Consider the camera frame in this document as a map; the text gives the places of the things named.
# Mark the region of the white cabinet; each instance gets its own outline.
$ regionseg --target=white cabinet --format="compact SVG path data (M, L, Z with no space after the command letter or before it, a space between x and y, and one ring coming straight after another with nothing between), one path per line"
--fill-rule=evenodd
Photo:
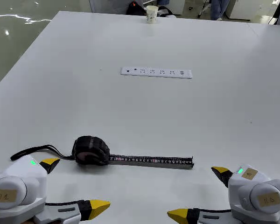
M230 19L252 20L264 1L265 0L231 0L227 7L226 15Z

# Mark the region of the label sticker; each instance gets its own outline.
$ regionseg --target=label sticker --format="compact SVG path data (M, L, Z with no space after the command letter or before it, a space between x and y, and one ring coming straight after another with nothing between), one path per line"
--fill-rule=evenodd
M248 168L244 174L242 175L243 178L246 178L248 180L253 180L253 178L255 177L255 175L258 173L257 170L255 169L251 169L251 168Z
M1 190L0 189L0 202L15 202L17 198L17 190Z
M280 196L278 192L268 193L264 195L257 196L259 205L261 207L267 207L272 205L280 204Z

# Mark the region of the tape measure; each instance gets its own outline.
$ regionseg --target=tape measure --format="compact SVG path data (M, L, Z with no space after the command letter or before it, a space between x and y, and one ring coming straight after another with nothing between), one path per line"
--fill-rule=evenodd
M39 147L32 147L22 150L10 157L12 161L21 158L39 150L47 149L57 154L60 158L65 160L75 160L82 165L132 165L132 166L149 166L161 168L178 168L189 169L193 168L193 157L152 157L152 156L126 156L110 154L110 149L106 143L98 138L92 136L82 136L75 140L70 156L62 155L54 146L44 145Z

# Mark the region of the black strap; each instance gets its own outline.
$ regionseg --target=black strap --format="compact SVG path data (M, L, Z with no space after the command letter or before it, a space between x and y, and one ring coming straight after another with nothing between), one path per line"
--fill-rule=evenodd
M25 150L22 150L14 155L12 155L10 157L10 160L11 161L15 161L19 158L21 158L22 156L25 156L25 155L29 155L31 153L35 153L39 150L44 150L44 149L47 149L55 154L57 154L59 157L65 159L65 160L74 160L74 158L72 156L65 156L65 155L62 155L54 146L52 145L44 145L44 146L38 146L38 147L32 147L32 148L28 148L28 149L25 149Z

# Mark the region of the chair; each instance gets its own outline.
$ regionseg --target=chair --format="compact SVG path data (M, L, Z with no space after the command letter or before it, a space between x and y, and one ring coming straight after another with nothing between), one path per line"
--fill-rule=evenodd
M202 15L202 13L204 13L208 8L210 8L211 6L211 0L207 1L207 0L204 0L204 5L200 11L200 13L197 15L197 18L199 19L200 16Z
M133 0L90 0L93 13L126 14ZM134 0L143 7L143 0Z

